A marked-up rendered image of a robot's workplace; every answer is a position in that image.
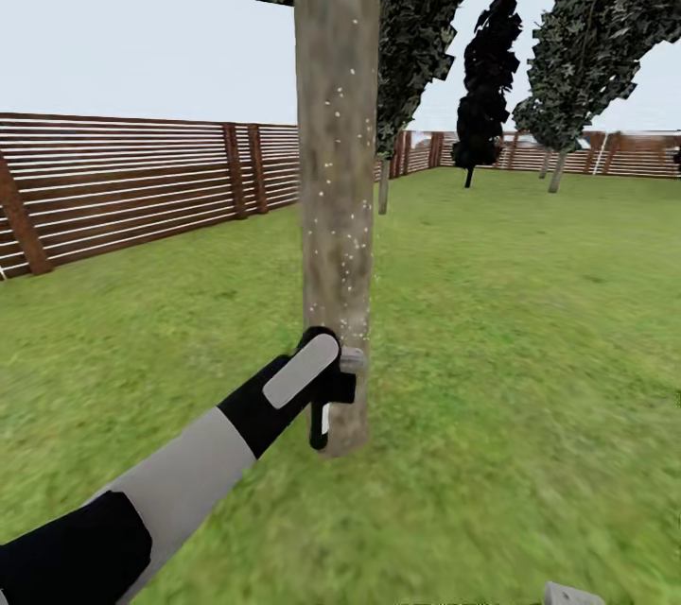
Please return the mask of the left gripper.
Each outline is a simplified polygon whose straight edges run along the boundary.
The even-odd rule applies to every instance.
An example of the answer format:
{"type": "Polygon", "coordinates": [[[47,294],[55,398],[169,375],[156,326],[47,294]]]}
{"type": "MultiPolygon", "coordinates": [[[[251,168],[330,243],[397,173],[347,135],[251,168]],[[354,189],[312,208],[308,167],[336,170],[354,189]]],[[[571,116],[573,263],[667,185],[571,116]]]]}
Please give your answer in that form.
{"type": "Polygon", "coordinates": [[[345,402],[352,404],[355,398],[356,377],[354,373],[339,372],[338,381],[329,391],[316,391],[321,402],[345,402]]]}

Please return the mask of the pesticide atomizer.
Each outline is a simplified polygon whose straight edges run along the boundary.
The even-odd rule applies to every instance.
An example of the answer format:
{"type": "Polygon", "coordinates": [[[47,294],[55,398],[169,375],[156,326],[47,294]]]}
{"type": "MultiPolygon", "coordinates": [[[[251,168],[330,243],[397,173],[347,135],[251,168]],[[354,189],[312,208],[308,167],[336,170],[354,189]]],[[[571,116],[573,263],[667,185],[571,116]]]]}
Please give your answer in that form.
{"type": "Polygon", "coordinates": [[[330,421],[330,404],[323,403],[314,397],[311,400],[310,439],[307,439],[309,449],[323,449],[328,443],[327,430],[330,421]]]}

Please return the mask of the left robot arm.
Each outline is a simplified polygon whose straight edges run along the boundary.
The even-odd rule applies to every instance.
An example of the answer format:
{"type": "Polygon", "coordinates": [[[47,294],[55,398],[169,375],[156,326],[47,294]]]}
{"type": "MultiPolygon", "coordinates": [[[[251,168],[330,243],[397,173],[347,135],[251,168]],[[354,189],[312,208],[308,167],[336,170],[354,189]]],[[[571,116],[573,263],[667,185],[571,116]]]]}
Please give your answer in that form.
{"type": "Polygon", "coordinates": [[[305,330],[82,508],[0,546],[0,605],[130,605],[314,395],[352,404],[366,353],[305,330]]]}

